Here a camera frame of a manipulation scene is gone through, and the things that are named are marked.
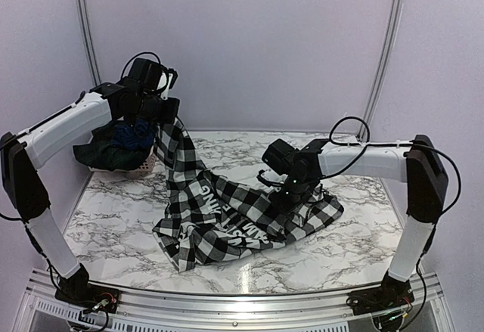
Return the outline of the pink perforated laundry basket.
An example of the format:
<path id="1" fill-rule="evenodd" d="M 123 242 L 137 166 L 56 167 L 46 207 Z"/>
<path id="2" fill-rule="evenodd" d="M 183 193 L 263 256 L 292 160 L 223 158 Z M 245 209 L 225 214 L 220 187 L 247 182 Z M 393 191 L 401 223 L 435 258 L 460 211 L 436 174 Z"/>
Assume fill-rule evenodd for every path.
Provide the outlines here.
<path id="1" fill-rule="evenodd" d="M 152 147 L 150 149 L 150 153 L 148 154 L 148 157 L 144 160 L 144 162 L 137 168 L 133 170 L 122 170 L 122 169 L 116 169 L 114 171 L 109 171 L 106 169 L 96 169 L 89 167 L 88 169 L 91 172 L 101 172 L 101 173 L 116 173 L 120 175 L 125 175 L 129 178 L 137 178 L 141 177 L 144 175 L 147 175 L 148 173 L 152 173 L 155 167 L 155 162 L 156 162 L 156 154 L 155 154 L 155 147 Z"/>

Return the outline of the dark blue green clothes pile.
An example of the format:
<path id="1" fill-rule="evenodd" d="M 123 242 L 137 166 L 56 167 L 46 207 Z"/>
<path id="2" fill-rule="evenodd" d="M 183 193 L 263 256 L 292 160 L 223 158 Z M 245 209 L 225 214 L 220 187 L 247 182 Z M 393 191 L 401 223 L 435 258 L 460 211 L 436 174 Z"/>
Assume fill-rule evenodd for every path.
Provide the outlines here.
<path id="1" fill-rule="evenodd" d="M 144 119 L 133 124 L 111 121 L 92 131 L 88 144 L 73 145 L 75 159 L 84 166 L 109 172 L 134 171 L 148 159 L 158 126 Z"/>

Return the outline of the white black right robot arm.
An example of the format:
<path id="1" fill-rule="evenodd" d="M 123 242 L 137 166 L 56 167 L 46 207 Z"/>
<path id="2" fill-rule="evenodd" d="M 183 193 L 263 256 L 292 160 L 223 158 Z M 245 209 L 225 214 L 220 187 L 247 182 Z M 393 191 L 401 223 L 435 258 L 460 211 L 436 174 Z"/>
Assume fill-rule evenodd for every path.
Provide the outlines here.
<path id="1" fill-rule="evenodd" d="M 409 141 L 342 142 L 316 138 L 300 149 L 278 139 L 262 156 L 268 171 L 257 178 L 276 190 L 272 204 L 283 213 L 309 201 L 325 179 L 339 175 L 384 178 L 406 186 L 406 220 L 396 253 L 374 302 L 389 308 L 408 292 L 409 279 L 429 249 L 439 219 L 445 213 L 448 173 L 443 153 L 427 135 Z"/>

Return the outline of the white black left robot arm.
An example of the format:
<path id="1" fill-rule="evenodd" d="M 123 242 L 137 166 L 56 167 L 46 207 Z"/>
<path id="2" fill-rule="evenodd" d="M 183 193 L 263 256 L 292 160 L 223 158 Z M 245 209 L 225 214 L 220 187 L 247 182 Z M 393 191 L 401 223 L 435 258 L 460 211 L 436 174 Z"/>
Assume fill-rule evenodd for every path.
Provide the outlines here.
<path id="1" fill-rule="evenodd" d="M 57 295 L 90 305 L 98 292 L 74 256 L 51 213 L 48 192 L 38 171 L 77 138 L 120 118 L 171 123 L 179 108 L 168 97 L 178 73 L 160 61 L 132 58 L 117 83 L 105 82 L 19 134 L 1 137 L 2 184 L 37 252 L 60 276 Z"/>

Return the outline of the front aluminium table rail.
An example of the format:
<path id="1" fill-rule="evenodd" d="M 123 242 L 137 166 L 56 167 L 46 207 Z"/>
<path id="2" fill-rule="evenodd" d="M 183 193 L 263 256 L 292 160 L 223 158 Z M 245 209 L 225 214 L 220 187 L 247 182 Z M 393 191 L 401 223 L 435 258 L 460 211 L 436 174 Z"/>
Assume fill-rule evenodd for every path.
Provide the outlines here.
<path id="1" fill-rule="evenodd" d="M 96 283 L 116 304 L 108 313 L 56 299 L 50 274 L 30 275 L 15 331 L 453 331 L 435 274 L 411 278 L 409 300 L 391 309 L 367 303 L 360 287 L 279 295 L 215 295 Z"/>

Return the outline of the aluminium frame post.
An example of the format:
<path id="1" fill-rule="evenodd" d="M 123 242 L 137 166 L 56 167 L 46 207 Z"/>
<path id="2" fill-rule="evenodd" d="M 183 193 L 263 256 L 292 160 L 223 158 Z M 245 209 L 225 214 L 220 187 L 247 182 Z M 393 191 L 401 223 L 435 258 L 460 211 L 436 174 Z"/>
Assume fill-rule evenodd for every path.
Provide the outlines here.
<path id="1" fill-rule="evenodd" d="M 101 84 L 101 73 L 98 66 L 97 56 L 95 53 L 92 28 L 88 13 L 87 0 L 76 0 L 76 10 L 79 16 L 79 25 L 85 49 L 85 56 L 88 63 L 88 70 L 94 85 Z"/>
<path id="2" fill-rule="evenodd" d="M 377 62 L 377 69 L 371 85 L 371 91 L 363 113 L 363 120 L 367 124 L 360 126 L 357 136 L 363 138 L 368 134 L 371 122 L 377 109 L 379 98 L 383 91 L 383 83 L 386 76 L 386 70 L 389 63 L 392 49 L 396 42 L 399 29 L 399 22 L 402 15 L 403 0 L 391 0 L 386 31 L 383 37 L 383 44 L 380 51 L 380 57 Z"/>

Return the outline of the right aluminium frame post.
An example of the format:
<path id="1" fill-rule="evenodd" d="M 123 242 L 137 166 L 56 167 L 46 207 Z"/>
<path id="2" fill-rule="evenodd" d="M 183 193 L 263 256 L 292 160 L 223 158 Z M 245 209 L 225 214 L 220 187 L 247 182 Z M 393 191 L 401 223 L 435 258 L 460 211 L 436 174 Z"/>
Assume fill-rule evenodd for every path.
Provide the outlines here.
<path id="1" fill-rule="evenodd" d="M 371 122 L 377 109 L 379 98 L 383 91 L 383 83 L 386 76 L 386 70 L 389 63 L 392 49 L 396 42 L 399 29 L 399 22 L 402 15 L 403 0 L 391 0 L 386 31 L 383 37 L 383 44 L 380 51 L 380 57 L 377 62 L 377 69 L 371 85 L 371 91 L 363 113 L 363 120 L 367 124 L 360 126 L 357 136 L 363 138 L 368 134 Z"/>

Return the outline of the black white plaid shirt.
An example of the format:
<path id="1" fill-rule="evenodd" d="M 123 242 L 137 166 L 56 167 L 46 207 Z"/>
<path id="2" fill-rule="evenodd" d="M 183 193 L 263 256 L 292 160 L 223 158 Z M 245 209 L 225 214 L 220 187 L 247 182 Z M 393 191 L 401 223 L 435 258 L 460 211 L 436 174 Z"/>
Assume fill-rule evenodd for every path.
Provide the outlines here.
<path id="1" fill-rule="evenodd" d="M 168 205 L 152 233 L 176 271 L 278 249 L 325 229 L 344 212 L 323 188 L 284 215 L 269 192 L 233 182 L 205 166 L 181 120 L 164 125 L 157 150 Z"/>

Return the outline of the left aluminium frame post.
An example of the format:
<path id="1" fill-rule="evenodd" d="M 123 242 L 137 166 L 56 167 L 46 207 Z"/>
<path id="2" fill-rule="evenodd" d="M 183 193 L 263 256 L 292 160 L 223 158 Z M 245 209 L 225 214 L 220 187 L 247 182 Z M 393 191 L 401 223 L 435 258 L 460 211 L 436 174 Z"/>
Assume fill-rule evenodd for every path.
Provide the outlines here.
<path id="1" fill-rule="evenodd" d="M 88 63 L 88 70 L 94 85 L 101 84 L 101 73 L 98 66 L 97 56 L 95 53 L 92 28 L 88 13 L 87 0 L 76 0 L 76 10 L 79 16 L 79 25 L 85 49 L 85 56 Z"/>

